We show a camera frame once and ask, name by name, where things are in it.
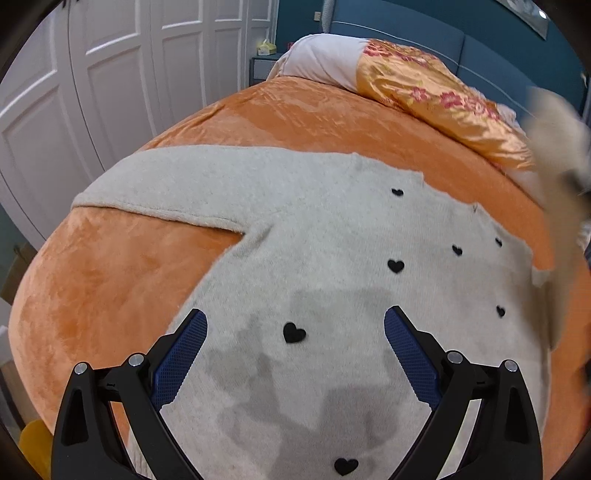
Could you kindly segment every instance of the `black heart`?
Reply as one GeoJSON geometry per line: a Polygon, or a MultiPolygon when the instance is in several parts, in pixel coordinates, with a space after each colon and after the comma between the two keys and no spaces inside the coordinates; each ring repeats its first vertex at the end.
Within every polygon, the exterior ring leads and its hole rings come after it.
{"type": "Polygon", "coordinates": [[[359,462],[352,458],[351,460],[345,460],[339,458],[335,462],[335,470],[340,476],[349,475],[353,470],[359,466],[359,462]]]}
{"type": "Polygon", "coordinates": [[[388,268],[394,273],[400,273],[404,268],[404,262],[402,260],[388,260],[388,268]]]}
{"type": "Polygon", "coordinates": [[[283,327],[283,338],[287,343],[301,342],[306,338],[306,331],[303,328],[296,328],[296,324],[287,322],[283,327]]]}

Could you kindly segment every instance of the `orange blanket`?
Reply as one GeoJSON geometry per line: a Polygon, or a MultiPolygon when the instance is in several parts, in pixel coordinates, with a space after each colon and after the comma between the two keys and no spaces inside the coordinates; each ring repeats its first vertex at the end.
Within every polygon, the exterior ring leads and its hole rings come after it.
{"type": "MultiPolygon", "coordinates": [[[[335,87],[290,77],[265,82],[196,113],[144,148],[187,144],[358,152],[420,170],[434,188],[479,202],[524,239],[536,267],[552,266],[542,211],[483,157],[406,113],[335,87]]],[[[9,325],[23,383],[51,430],[73,365],[110,367],[149,350],[216,258],[239,240],[231,232],[112,209],[69,214],[30,266],[9,325]]],[[[543,440],[548,478],[582,433],[586,399],[577,369],[587,348],[590,291],[581,261],[563,340],[552,356],[543,440]]],[[[116,413],[126,428],[122,410],[116,413]]]]}

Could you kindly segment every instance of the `blue upholstered headboard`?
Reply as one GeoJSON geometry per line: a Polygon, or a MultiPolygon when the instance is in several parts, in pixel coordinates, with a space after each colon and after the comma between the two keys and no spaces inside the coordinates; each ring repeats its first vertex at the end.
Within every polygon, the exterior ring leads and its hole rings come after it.
{"type": "Polygon", "coordinates": [[[378,38],[414,46],[437,55],[465,84],[487,98],[510,106],[521,121],[528,87],[535,86],[518,68],[484,44],[444,22],[383,0],[328,0],[323,31],[349,37],[378,38]]]}

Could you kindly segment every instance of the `blue gripper pad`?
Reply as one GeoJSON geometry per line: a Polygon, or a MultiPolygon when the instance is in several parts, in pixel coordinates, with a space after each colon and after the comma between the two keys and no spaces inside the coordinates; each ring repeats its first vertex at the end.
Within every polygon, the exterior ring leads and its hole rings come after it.
{"type": "Polygon", "coordinates": [[[206,336],[207,317],[201,310],[196,310],[183,333],[173,343],[154,372],[150,400],[156,411],[160,411],[162,405],[171,403],[177,396],[206,336]]]}
{"type": "Polygon", "coordinates": [[[394,308],[386,312],[384,331],[417,398],[435,410],[441,401],[437,370],[394,308]]]}

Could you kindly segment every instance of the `nightstand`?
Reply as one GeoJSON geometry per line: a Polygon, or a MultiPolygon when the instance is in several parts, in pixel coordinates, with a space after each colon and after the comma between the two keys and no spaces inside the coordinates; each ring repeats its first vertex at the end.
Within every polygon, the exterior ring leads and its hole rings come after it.
{"type": "Polygon", "coordinates": [[[252,87],[257,83],[264,82],[273,65],[281,58],[281,53],[274,53],[273,55],[257,55],[251,58],[251,69],[248,79],[248,86],[252,87]]]}

